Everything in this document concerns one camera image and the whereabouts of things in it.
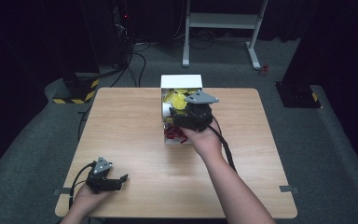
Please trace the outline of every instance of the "person's right hand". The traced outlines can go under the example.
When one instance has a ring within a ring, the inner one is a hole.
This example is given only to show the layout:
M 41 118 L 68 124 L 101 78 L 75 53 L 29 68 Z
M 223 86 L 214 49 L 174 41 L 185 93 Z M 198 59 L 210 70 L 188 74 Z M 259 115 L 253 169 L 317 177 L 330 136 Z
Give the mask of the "person's right hand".
M 219 127 L 214 119 L 211 126 L 220 133 Z M 186 128 L 181 129 L 190 139 L 194 149 L 196 149 L 197 153 L 203 160 L 207 160 L 209 158 L 223 158 L 222 143 L 210 128 L 206 128 L 202 132 L 195 132 Z

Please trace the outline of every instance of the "white box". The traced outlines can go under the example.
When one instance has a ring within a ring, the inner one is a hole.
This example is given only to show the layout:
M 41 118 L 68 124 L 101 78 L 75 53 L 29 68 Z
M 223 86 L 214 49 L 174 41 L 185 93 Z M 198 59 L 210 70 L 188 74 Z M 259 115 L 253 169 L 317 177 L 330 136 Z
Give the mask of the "white box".
M 177 145 L 177 144 L 191 144 L 190 140 L 186 140 L 185 136 L 178 136 L 174 134 L 174 137 L 170 133 L 181 132 L 178 127 L 175 127 L 173 123 L 169 122 L 169 107 L 172 107 L 170 102 L 164 103 L 164 98 L 169 92 L 177 89 L 185 90 L 202 90 L 201 75 L 162 75 L 161 76 L 161 120 L 164 130 L 164 144 L 165 145 Z

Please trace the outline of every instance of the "black and yellow hazard tape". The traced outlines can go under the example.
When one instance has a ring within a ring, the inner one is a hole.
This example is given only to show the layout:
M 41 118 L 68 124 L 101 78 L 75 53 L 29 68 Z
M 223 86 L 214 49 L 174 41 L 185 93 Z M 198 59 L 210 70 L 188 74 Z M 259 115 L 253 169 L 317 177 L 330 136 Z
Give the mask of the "black and yellow hazard tape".
M 88 103 L 92 97 L 95 94 L 95 90 L 97 89 L 98 83 L 100 82 L 100 79 L 96 79 L 94 80 L 91 85 L 89 86 L 89 89 L 87 89 L 84 92 L 84 97 L 81 98 L 53 98 L 53 102 L 56 104 L 77 104 L 77 105 L 81 105 L 81 104 L 86 104 Z

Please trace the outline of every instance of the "hand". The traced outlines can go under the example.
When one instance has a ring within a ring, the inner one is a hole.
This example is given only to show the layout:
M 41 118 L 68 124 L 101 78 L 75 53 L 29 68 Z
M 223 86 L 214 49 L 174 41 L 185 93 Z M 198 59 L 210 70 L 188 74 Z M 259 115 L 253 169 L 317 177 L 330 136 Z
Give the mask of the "hand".
M 220 133 L 220 129 L 215 119 L 213 119 L 211 126 Z M 190 139 L 194 149 L 196 149 L 203 160 L 209 158 L 223 158 L 220 139 L 209 127 L 199 133 L 186 128 L 181 129 Z
M 77 192 L 74 203 L 61 224 L 81 223 L 81 221 L 97 207 L 99 203 L 112 194 L 112 191 L 94 193 L 92 189 L 84 184 Z

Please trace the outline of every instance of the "person's right arm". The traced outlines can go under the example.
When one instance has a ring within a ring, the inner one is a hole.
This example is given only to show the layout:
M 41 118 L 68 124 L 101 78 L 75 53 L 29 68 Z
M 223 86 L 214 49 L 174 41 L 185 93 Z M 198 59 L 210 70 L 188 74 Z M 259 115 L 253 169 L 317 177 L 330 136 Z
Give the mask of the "person's right arm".
M 218 131 L 215 121 L 211 126 Z M 182 130 L 205 162 L 228 223 L 275 223 L 266 207 L 224 159 L 216 134 L 209 128 L 200 133 Z

